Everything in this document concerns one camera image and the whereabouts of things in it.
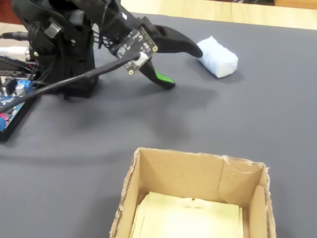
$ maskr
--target red component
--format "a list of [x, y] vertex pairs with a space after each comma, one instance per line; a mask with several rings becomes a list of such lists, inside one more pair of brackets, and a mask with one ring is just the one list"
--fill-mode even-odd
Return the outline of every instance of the red component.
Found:
[[0, 113], [0, 118], [7, 120], [7, 117], [5, 116], [5, 114], [2, 114], [2, 113]]

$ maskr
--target open cardboard box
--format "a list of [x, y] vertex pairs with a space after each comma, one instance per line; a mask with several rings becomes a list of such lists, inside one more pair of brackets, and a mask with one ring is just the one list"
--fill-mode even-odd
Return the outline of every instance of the open cardboard box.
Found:
[[139, 148], [124, 180], [111, 238], [130, 238], [149, 191], [243, 207], [244, 238], [276, 238], [267, 167], [245, 159]]

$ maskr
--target black mount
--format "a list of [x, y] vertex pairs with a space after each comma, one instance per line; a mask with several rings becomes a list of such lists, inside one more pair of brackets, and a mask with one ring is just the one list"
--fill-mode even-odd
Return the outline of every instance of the black mount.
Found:
[[[123, 42], [135, 29], [146, 31], [157, 46], [157, 53], [186, 52], [195, 57], [203, 54], [185, 35], [169, 27], [153, 25], [146, 17], [135, 18], [116, 0], [12, 0], [12, 8], [29, 32], [31, 60], [42, 65], [41, 73], [45, 73], [54, 62], [46, 83], [58, 82], [95, 68], [93, 24], [99, 27], [99, 48], [107, 47], [116, 57]], [[173, 88], [175, 83], [172, 80], [158, 76], [151, 56], [138, 69], [157, 85]], [[97, 80], [92, 78], [69, 85], [62, 93], [89, 97]]]

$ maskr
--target tissue-wrapped object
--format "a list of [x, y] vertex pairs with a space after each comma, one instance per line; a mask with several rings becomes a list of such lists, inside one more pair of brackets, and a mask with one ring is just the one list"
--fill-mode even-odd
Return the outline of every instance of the tissue-wrapped object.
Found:
[[204, 54], [198, 60], [217, 78], [228, 76], [236, 71], [238, 57], [219, 44], [212, 36], [200, 41], [197, 45]]

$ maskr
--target electronics board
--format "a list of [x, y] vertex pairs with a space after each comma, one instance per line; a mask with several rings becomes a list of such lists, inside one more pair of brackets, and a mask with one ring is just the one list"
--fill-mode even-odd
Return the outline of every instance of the electronics board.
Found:
[[[16, 75], [0, 75], [0, 108], [12, 102], [17, 97], [22, 97], [32, 92], [33, 82], [30, 75], [16, 77]], [[0, 114], [0, 141], [7, 141], [25, 114], [29, 111], [35, 100], [21, 103], [9, 111]]]
[[158, 51], [158, 47], [151, 37], [147, 34], [143, 27], [140, 29], [134, 29], [130, 34], [119, 44], [119, 50], [117, 51], [117, 57], [122, 58], [129, 52], [139, 52], [141, 54], [138, 60], [128, 62], [125, 67], [129, 74], [133, 74], [142, 65], [148, 61], [155, 52]]

